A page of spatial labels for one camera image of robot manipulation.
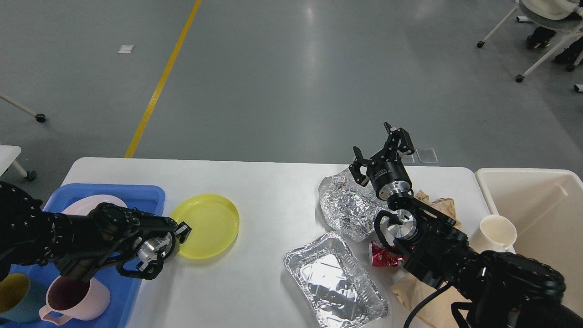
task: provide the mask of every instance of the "blue tray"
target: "blue tray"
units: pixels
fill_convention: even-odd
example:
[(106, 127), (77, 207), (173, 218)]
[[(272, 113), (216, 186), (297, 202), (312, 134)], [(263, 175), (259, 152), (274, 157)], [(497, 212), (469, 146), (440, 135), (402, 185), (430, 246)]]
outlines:
[[(128, 208), (134, 208), (161, 215), (164, 210), (166, 194), (164, 190), (157, 186), (138, 186), (126, 184), (85, 184), (72, 183), (55, 190), (47, 201), (44, 211), (62, 212), (66, 207), (81, 198), (88, 196), (106, 194), (120, 198)], [(138, 259), (126, 263), (127, 269), (133, 270)], [(32, 279), (49, 286), (55, 278), (59, 276), (59, 271), (50, 263), (47, 266), (12, 266), (11, 272), (21, 272)], [(107, 310), (99, 317), (82, 321), (71, 319), (63, 324), (64, 328), (124, 328), (132, 312), (138, 288), (142, 280), (122, 277), (117, 273), (115, 267), (100, 270), (95, 275), (95, 279), (102, 282), (111, 292), (111, 301)], [(50, 322), (38, 321), (34, 323), (9, 322), (2, 325), (2, 328), (29, 327), (29, 328), (56, 328)]]

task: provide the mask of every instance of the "yellow plate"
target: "yellow plate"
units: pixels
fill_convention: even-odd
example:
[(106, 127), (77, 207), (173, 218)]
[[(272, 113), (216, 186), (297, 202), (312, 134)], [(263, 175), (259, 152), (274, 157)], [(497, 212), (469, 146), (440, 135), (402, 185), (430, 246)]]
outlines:
[(193, 260), (207, 259), (226, 250), (239, 232), (239, 213), (223, 196), (203, 194), (180, 204), (170, 215), (186, 222), (192, 231), (178, 254)]

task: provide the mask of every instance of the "crumpled aluminum foil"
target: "crumpled aluminum foil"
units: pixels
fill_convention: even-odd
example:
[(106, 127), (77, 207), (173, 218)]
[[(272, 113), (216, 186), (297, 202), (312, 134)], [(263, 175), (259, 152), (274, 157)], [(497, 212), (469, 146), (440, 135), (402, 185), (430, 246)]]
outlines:
[(374, 232), (374, 218), (387, 204), (374, 194), (371, 184), (363, 187), (352, 178), (350, 170), (325, 177), (318, 188), (324, 220), (334, 230), (356, 242)]
[(290, 251), (285, 266), (321, 328), (360, 327), (389, 314), (389, 303), (339, 232), (328, 232)]

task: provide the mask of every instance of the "person's leg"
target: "person's leg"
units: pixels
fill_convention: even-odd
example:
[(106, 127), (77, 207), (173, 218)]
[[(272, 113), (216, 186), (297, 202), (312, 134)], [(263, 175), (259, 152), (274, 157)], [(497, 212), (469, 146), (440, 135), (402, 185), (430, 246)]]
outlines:
[(577, 60), (579, 54), (583, 51), (583, 37), (571, 43), (562, 53), (554, 57), (554, 61), (560, 65), (572, 65)]
[(545, 29), (544, 27), (537, 27), (532, 35), (526, 38), (526, 44), (529, 48), (544, 48), (550, 44), (550, 39), (557, 32)]

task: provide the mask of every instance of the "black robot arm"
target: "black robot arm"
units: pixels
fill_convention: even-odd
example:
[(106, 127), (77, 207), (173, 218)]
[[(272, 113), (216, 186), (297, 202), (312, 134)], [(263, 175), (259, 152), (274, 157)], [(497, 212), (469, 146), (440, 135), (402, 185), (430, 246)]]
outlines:
[[(560, 304), (566, 286), (558, 271), (517, 254), (476, 253), (468, 246), (468, 236), (454, 227), (452, 218), (413, 197), (412, 182), (401, 162), (402, 155), (415, 151), (409, 134), (388, 123), (385, 128), (389, 137), (370, 159), (364, 159), (354, 147), (356, 159), (350, 171), (358, 184), (372, 182), (377, 197), (392, 211), (381, 211), (374, 227), (385, 247), (391, 245), (383, 231), (394, 237), (398, 251), (407, 257), (403, 267), (429, 286), (438, 288), (446, 282), (470, 300), (452, 304), (460, 327), (532, 327), (543, 323), (583, 327), (583, 319)], [(360, 172), (362, 166), (367, 168), (366, 175)], [(389, 220), (383, 229), (385, 217)], [(466, 318), (460, 309), (468, 310)]]
[[(0, 182), (0, 280), (11, 264), (49, 262), (62, 276), (82, 281), (110, 266), (127, 277), (154, 279), (191, 231), (184, 222), (109, 203), (87, 216), (43, 212), (41, 203)], [(135, 258), (136, 270), (125, 269)]]

